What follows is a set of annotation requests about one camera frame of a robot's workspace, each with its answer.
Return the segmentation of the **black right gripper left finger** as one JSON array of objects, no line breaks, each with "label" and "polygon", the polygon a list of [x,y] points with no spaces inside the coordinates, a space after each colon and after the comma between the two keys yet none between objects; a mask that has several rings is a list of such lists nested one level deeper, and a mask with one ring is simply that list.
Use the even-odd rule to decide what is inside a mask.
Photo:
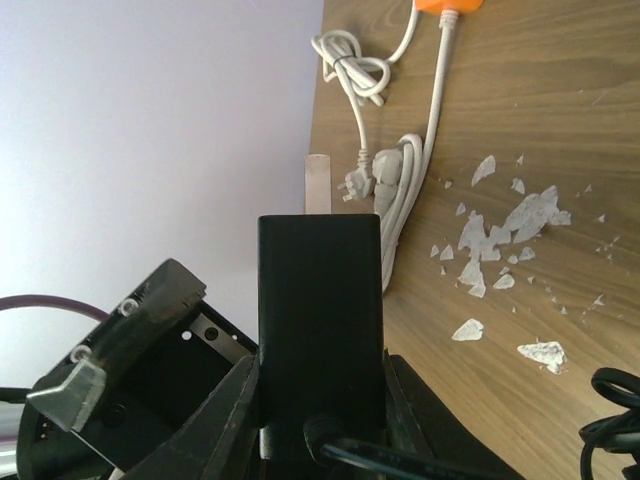
[{"label": "black right gripper left finger", "polygon": [[185,424],[124,477],[242,479],[258,431],[258,374],[256,357],[243,357]]}]

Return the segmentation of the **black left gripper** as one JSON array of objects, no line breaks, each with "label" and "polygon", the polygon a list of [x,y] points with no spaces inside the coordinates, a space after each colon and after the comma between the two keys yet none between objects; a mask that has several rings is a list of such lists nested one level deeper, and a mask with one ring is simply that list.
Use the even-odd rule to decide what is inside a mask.
[{"label": "black left gripper", "polygon": [[[89,335],[34,387],[63,374],[88,353]],[[26,399],[18,434],[18,477],[124,476],[169,440],[229,371],[256,351],[253,340],[202,299],[139,357],[81,431],[63,431]]]}]

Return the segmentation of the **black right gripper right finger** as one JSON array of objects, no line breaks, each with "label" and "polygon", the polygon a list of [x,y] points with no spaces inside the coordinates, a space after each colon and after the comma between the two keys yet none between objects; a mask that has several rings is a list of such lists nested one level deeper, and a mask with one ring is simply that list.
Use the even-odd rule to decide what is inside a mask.
[{"label": "black right gripper right finger", "polygon": [[476,438],[400,355],[384,353],[386,434],[396,451],[431,463],[422,479],[520,479]]}]

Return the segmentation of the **pink plug adapter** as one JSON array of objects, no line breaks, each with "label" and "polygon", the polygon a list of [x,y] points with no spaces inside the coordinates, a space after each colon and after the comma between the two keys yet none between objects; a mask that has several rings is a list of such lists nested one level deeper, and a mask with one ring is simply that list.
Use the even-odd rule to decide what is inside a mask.
[{"label": "pink plug adapter", "polygon": [[331,214],[331,160],[328,155],[311,154],[304,160],[304,212]]}]

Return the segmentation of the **white debris pile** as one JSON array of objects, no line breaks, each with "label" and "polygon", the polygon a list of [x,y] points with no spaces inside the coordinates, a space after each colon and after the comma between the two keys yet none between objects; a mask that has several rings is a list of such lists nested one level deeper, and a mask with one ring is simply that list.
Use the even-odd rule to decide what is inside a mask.
[{"label": "white debris pile", "polygon": [[631,180],[612,158],[437,152],[420,199],[435,288],[423,374],[633,367],[621,219]]}]

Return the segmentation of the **orange power strip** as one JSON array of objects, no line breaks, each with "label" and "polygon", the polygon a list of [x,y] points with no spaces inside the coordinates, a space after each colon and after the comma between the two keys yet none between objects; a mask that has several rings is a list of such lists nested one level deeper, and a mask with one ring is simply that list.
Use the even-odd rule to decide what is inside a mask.
[{"label": "orange power strip", "polygon": [[445,11],[468,14],[481,8],[484,0],[415,0],[417,10],[440,16]]}]

